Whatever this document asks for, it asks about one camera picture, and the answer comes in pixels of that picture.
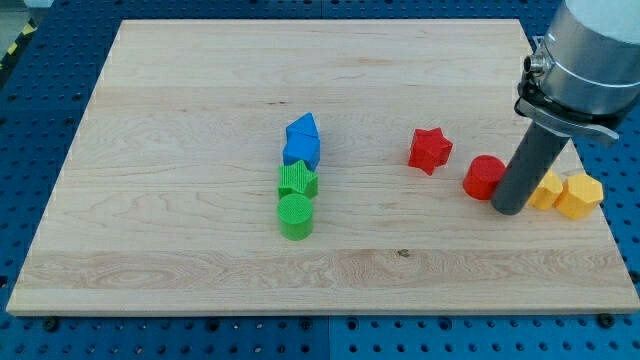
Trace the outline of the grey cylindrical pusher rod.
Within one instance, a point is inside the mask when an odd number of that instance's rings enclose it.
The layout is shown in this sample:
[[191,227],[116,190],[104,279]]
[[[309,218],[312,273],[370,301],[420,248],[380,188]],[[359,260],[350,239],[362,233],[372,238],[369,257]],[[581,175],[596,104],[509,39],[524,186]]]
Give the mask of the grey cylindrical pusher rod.
[[532,122],[508,163],[490,200],[504,215],[516,215],[568,143],[566,134]]

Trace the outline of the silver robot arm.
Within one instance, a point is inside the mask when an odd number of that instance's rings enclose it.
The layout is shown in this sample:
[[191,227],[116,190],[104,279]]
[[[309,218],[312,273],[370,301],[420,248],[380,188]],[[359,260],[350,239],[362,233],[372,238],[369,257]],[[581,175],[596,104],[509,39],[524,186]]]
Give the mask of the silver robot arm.
[[523,61],[515,112],[530,119],[491,197],[519,213],[567,142],[614,144],[639,101],[638,0],[563,0]]

